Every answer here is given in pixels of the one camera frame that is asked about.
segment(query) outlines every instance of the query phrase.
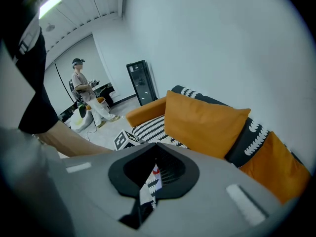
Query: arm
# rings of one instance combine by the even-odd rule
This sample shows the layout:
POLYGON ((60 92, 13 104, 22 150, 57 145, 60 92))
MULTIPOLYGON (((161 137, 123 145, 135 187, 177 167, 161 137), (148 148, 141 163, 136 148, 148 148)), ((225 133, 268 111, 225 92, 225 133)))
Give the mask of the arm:
POLYGON ((85 85, 78 85, 75 87, 75 90, 88 90, 90 88, 90 85, 85 84, 85 85))
POLYGON ((110 149, 97 146, 83 139, 61 121, 58 121, 47 132, 38 134, 38 136, 43 142, 55 147, 57 151, 68 157, 112 152, 110 149))

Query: black cabinet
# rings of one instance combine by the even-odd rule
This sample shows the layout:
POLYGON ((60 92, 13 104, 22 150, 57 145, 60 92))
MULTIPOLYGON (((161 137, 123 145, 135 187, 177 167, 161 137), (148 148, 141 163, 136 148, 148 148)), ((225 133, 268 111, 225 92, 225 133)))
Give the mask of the black cabinet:
POLYGON ((146 105, 156 100, 157 97, 146 62, 138 61, 127 64, 126 67, 140 105, 146 105))

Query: yellow pillow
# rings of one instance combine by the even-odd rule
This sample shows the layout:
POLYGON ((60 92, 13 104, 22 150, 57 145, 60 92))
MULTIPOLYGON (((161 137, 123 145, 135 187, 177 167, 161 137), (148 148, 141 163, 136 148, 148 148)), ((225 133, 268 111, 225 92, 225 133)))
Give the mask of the yellow pillow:
POLYGON ((250 109, 237 110, 167 92, 165 133, 191 150, 224 158, 240 134, 250 109))
POLYGON ((299 197, 311 177, 273 132, 240 170, 270 190, 281 203, 299 197))

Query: black and white patterned blanket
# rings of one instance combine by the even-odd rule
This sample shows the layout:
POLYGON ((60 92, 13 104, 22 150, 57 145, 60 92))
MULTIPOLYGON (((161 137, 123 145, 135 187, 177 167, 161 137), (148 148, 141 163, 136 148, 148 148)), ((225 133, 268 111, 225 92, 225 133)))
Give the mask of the black and white patterned blanket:
POLYGON ((164 132, 164 115, 132 128, 132 133, 136 135, 139 140, 146 142, 164 141, 168 144, 187 148, 164 132))

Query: cable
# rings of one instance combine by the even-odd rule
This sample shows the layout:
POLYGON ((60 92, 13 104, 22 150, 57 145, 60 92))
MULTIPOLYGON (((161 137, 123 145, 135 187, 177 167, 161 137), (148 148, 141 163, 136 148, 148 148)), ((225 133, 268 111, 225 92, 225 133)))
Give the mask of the cable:
POLYGON ((73 103, 75 103, 75 102, 73 101, 73 99, 71 98, 71 96, 69 95, 69 92, 68 92, 68 90, 66 89, 66 86, 64 85, 63 80, 61 79, 61 76, 60 76, 60 74, 59 74, 59 71, 58 71, 58 68, 57 68, 56 62, 54 62, 54 64, 55 64, 55 67, 56 67, 57 73, 58 73, 58 75, 59 75, 59 79, 60 79, 61 83, 63 84, 63 86, 64 86, 64 88, 65 88, 65 91, 67 92, 67 94, 68 94, 68 96, 70 97, 71 101, 72 101, 73 103))
POLYGON ((89 141, 90 141, 90 139, 89 139, 89 137, 88 137, 88 133, 96 133, 96 131, 97 131, 97 126, 95 125, 95 123, 94 123, 94 126, 95 126, 95 131, 94 131, 94 132, 87 132, 87 134, 86 134, 86 136, 87 136, 87 138, 88 138, 89 141))

